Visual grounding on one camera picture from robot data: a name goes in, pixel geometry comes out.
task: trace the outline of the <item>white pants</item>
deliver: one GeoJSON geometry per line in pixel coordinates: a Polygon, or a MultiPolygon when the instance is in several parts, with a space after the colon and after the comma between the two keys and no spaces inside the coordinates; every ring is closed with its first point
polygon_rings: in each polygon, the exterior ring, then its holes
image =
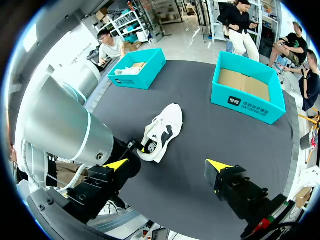
{"type": "Polygon", "coordinates": [[[249,33],[245,34],[245,31],[243,30],[241,34],[230,29],[229,38],[233,43],[235,54],[242,56],[245,52],[248,52],[250,59],[259,62],[260,55],[258,48],[249,33]]]}
{"type": "Polygon", "coordinates": [[[283,75],[283,85],[281,85],[282,90],[294,97],[296,106],[302,110],[304,106],[304,99],[301,95],[299,80],[292,72],[289,71],[285,71],[283,75]]]}

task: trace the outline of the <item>white sneaker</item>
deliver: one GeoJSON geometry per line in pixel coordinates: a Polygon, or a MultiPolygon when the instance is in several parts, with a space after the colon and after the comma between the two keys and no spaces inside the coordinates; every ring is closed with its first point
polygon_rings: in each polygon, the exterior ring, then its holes
{"type": "Polygon", "coordinates": [[[168,144],[180,134],[183,124],[183,114],[178,104],[170,104],[160,115],[145,127],[141,144],[142,151],[137,150],[139,157],[147,162],[160,163],[164,157],[168,144]]]}
{"type": "Polygon", "coordinates": [[[137,75],[140,72],[141,67],[126,67],[125,69],[116,69],[115,75],[137,75]]]}

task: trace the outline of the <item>cyan shoebox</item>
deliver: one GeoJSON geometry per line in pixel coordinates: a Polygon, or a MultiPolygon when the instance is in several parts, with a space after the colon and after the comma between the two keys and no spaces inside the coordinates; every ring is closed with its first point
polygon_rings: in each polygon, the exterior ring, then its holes
{"type": "Polygon", "coordinates": [[[164,52],[161,48],[152,48],[127,53],[108,74],[109,79],[118,87],[147,90],[158,73],[166,64],[164,52]],[[115,70],[131,68],[135,63],[146,63],[139,74],[116,75],[115,70]]]}
{"type": "Polygon", "coordinates": [[[139,25],[139,23],[134,23],[131,26],[128,26],[126,29],[129,32],[129,31],[132,31],[133,29],[135,29],[135,27],[138,26],[138,25],[139,25]]]}
{"type": "Polygon", "coordinates": [[[137,40],[138,40],[138,37],[135,34],[124,38],[124,41],[129,41],[131,44],[133,44],[137,40]]]}
{"type": "Polygon", "coordinates": [[[212,81],[211,103],[246,114],[270,125],[286,113],[285,99],[276,71],[250,58],[225,51],[220,52],[217,60],[212,81]],[[265,83],[270,101],[219,84],[221,69],[241,73],[265,83]]]}
{"type": "Polygon", "coordinates": [[[130,8],[128,8],[128,9],[126,9],[126,10],[123,10],[123,11],[121,12],[121,14],[124,15],[124,14],[126,14],[126,13],[128,13],[128,12],[130,12],[130,11],[131,11],[130,8]]]}

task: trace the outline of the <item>glasses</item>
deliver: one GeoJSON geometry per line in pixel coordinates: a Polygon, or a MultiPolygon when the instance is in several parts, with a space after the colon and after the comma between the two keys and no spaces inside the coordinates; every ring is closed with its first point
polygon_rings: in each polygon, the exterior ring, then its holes
{"type": "Polygon", "coordinates": [[[99,41],[102,42],[107,36],[100,37],[99,41]]]}

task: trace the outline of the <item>black table surface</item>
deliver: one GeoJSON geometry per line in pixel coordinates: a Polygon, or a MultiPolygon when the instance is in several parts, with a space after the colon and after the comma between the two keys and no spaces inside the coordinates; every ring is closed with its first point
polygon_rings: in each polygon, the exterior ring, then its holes
{"type": "MultiPolygon", "coordinates": [[[[268,125],[211,103],[216,66],[168,60],[149,90],[111,85],[93,115],[122,141],[142,140],[145,127],[169,104],[183,112],[180,135],[171,141],[159,164],[142,161],[120,197],[150,220],[200,240],[240,239],[247,223],[220,202],[204,178],[205,161],[240,165],[247,176],[283,193],[292,156],[292,116],[268,125]]],[[[284,95],[286,106],[288,97],[284,95]]]]}

